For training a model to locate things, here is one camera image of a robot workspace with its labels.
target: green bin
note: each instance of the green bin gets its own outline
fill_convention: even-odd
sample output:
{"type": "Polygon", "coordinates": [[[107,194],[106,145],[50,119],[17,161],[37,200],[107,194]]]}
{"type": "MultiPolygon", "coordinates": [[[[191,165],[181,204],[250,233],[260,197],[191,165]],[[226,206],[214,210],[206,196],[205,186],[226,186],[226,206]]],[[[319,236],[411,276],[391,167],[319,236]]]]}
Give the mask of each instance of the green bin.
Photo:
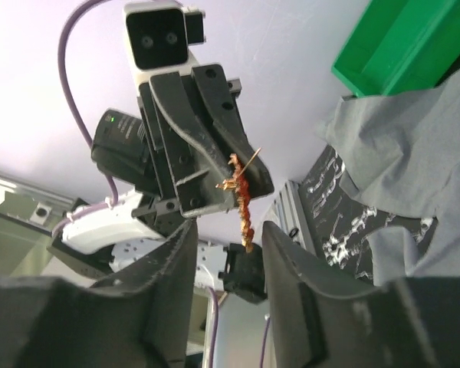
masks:
{"type": "Polygon", "coordinates": [[[372,0],[333,64],[356,96],[434,87],[460,55],[460,0],[372,0]]]}

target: bolt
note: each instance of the bolt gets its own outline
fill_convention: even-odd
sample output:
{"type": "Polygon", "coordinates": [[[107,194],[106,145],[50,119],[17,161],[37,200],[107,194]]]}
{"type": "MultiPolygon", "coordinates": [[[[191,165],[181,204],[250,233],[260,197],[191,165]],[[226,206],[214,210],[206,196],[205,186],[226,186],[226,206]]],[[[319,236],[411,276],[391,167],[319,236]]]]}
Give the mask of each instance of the bolt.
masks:
{"type": "Polygon", "coordinates": [[[188,156],[186,156],[186,155],[181,155],[181,156],[179,157],[179,163],[185,165],[185,164],[187,164],[188,162],[189,162],[189,157],[188,157],[188,156]]]}
{"type": "Polygon", "coordinates": [[[298,228],[292,228],[290,230],[288,236],[293,239],[298,235],[299,232],[300,232],[300,230],[298,228]]]}
{"type": "Polygon", "coordinates": [[[199,199],[191,198],[191,200],[189,201],[189,204],[191,205],[191,207],[197,207],[199,205],[199,199]]]}
{"type": "Polygon", "coordinates": [[[48,214],[47,209],[43,209],[42,207],[39,207],[36,209],[36,216],[37,217],[45,217],[48,214]]]}

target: gray cloth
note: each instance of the gray cloth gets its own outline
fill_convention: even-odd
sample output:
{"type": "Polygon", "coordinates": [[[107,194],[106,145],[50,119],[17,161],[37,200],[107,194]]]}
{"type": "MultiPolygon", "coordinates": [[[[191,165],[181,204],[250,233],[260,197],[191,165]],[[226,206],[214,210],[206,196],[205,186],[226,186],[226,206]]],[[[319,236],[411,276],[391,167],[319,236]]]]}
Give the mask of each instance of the gray cloth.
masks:
{"type": "Polygon", "coordinates": [[[349,197],[439,220],[422,257],[405,229],[372,233],[374,283],[402,275],[460,276],[460,71],[432,90],[342,100],[319,135],[344,161],[340,186],[349,197]]]}

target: camera lens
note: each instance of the camera lens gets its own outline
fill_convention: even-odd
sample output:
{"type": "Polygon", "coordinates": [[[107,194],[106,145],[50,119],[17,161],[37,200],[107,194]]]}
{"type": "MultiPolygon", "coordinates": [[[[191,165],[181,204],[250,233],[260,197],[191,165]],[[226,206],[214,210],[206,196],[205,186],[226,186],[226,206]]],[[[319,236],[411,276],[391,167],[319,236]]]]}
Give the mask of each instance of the camera lens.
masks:
{"type": "Polygon", "coordinates": [[[153,39],[150,36],[143,36],[142,39],[141,39],[141,45],[144,48],[152,48],[153,39]]]}
{"type": "Polygon", "coordinates": [[[177,43],[177,36],[175,33],[173,32],[170,32],[168,33],[168,35],[166,36],[166,40],[169,44],[176,44],[177,43]]]}

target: screw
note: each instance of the screw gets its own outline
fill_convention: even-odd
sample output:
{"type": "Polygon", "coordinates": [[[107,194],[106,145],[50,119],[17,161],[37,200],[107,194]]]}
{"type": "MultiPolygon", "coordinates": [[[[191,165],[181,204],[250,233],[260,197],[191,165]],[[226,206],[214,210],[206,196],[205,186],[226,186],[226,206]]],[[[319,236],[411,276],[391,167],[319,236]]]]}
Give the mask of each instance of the screw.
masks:
{"type": "Polygon", "coordinates": [[[298,228],[292,228],[290,230],[288,236],[293,239],[298,235],[299,232],[300,232],[300,230],[298,228]]]}
{"type": "Polygon", "coordinates": [[[191,207],[197,207],[199,205],[199,199],[191,198],[191,200],[189,201],[189,204],[191,205],[191,207]]]}
{"type": "Polygon", "coordinates": [[[189,157],[188,157],[188,156],[186,156],[186,155],[181,155],[181,156],[179,157],[179,163],[185,165],[185,164],[187,164],[188,162],[189,162],[189,157]]]}

